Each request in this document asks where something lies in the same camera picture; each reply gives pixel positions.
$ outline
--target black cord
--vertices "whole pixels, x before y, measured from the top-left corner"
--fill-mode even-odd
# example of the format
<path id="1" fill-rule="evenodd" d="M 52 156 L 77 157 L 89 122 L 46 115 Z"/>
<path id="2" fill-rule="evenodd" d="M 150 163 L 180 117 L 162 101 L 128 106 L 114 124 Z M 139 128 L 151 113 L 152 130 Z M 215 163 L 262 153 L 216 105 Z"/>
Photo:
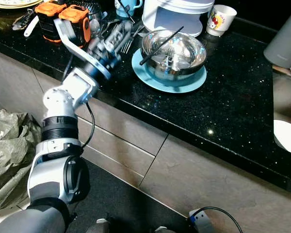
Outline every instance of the black cord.
<path id="1" fill-rule="evenodd" d="M 233 218 L 233 216 L 230 215 L 227 211 L 225 211 L 225 210 L 223 210 L 223 209 L 220 209 L 220 208 L 218 208 L 218 207 L 213 207 L 213 206 L 203 207 L 203 208 L 201 208 L 201 209 L 195 211 L 195 213 L 194 213 L 192 216 L 195 217 L 195 215 L 197 215 L 198 213 L 200 213 L 200 212 L 202 212 L 202 211 L 204 211 L 204 210 L 217 210 L 217 211 L 220 211 L 220 212 L 226 214 L 227 216 L 229 216 L 230 219 L 233 220 L 233 222 L 235 223 L 235 225 L 236 225 L 236 227 L 238 228 L 239 232 L 240 232 L 240 233 L 243 233 L 243 231 L 242 231 L 240 225 L 239 225 L 238 222 Z"/>
<path id="2" fill-rule="evenodd" d="M 69 59 L 69 61 L 68 61 L 68 64 L 67 64 L 67 66 L 66 66 L 66 68 L 65 68 L 65 71 L 64 71 L 64 74 L 63 74 L 63 80 L 66 78 L 66 75 L 67 75 L 67 72 L 68 72 L 68 70 L 69 70 L 69 68 L 70 68 L 70 66 L 71 66 L 71 63 L 72 63 L 73 57 L 74 57 L 74 55 L 71 54 L 70 59 Z"/>
<path id="3" fill-rule="evenodd" d="M 92 125 L 92 131 L 91 131 L 91 134 L 89 135 L 89 138 L 87 139 L 87 141 L 84 143 L 84 145 L 82 146 L 82 149 L 84 148 L 84 147 L 86 147 L 86 145 L 89 143 L 89 141 L 92 139 L 92 137 L 93 137 L 93 134 L 94 134 L 94 130 L 95 130 L 95 117 L 94 117 L 94 114 L 93 114 L 93 112 L 92 112 L 92 109 L 91 109 L 91 107 L 89 106 L 89 104 L 88 103 L 86 103 L 86 107 L 87 107 L 87 109 L 88 109 L 88 111 L 89 111 L 89 113 L 90 113 L 90 115 L 91 115 L 91 117 L 92 117 L 92 123 L 93 123 L 93 125 Z"/>

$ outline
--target white mug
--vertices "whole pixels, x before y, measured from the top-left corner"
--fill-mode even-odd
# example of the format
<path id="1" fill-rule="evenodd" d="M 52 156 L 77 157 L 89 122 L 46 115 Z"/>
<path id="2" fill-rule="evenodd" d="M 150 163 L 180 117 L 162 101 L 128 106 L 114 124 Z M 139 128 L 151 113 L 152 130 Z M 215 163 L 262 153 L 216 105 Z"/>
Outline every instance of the white mug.
<path id="1" fill-rule="evenodd" d="M 214 5 L 207 22 L 206 31 L 215 36 L 221 36 L 231 25 L 237 11 L 232 7 Z"/>

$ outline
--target orange tool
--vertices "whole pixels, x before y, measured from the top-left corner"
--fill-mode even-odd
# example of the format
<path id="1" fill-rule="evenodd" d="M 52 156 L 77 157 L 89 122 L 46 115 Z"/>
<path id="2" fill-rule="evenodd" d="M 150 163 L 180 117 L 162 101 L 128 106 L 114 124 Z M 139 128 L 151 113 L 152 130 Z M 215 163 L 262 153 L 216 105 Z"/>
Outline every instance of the orange tool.
<path id="1" fill-rule="evenodd" d="M 61 41 L 54 24 L 54 19 L 58 18 L 59 13 L 66 7 L 66 4 L 59 5 L 56 1 L 48 1 L 38 5 L 34 9 L 39 17 L 43 37 L 46 40 L 52 42 Z"/>
<path id="2" fill-rule="evenodd" d="M 71 22 L 77 38 L 75 44 L 81 48 L 91 39 L 88 16 L 89 10 L 85 7 L 77 5 L 71 5 L 59 14 L 59 18 L 66 19 Z"/>

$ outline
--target gray plastic bag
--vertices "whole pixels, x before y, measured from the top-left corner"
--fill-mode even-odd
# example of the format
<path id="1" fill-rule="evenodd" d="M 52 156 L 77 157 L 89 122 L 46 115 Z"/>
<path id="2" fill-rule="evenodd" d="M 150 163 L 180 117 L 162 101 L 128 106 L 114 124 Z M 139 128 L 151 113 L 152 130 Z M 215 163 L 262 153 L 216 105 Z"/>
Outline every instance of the gray plastic bag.
<path id="1" fill-rule="evenodd" d="M 27 179 L 40 127 L 26 113 L 0 110 L 0 209 L 26 199 Z"/>

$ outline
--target drawer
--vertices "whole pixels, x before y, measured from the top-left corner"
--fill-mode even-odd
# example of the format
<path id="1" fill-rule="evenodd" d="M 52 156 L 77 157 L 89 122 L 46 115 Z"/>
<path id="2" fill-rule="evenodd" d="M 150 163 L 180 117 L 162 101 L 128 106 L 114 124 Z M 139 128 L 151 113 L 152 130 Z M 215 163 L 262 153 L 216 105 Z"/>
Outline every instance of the drawer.
<path id="1" fill-rule="evenodd" d="M 79 118 L 79 138 L 81 142 L 87 140 L 91 128 L 92 124 L 90 122 Z M 141 175 L 146 174 L 154 159 L 154 156 L 150 153 L 98 126 L 95 126 L 93 138 L 88 145 Z"/>
<path id="2" fill-rule="evenodd" d="M 153 155 L 159 152 L 167 133 L 97 99 L 90 99 L 89 104 L 99 127 Z M 86 106 L 81 106 L 77 115 L 91 121 Z"/>
<path id="3" fill-rule="evenodd" d="M 107 172 L 113 174 L 117 178 L 131 184 L 132 186 L 138 187 L 144 178 L 142 175 L 137 172 L 123 166 L 114 159 L 98 152 L 97 150 L 87 146 L 84 148 L 82 154 L 84 159 L 87 159 L 89 162 L 103 168 Z"/>

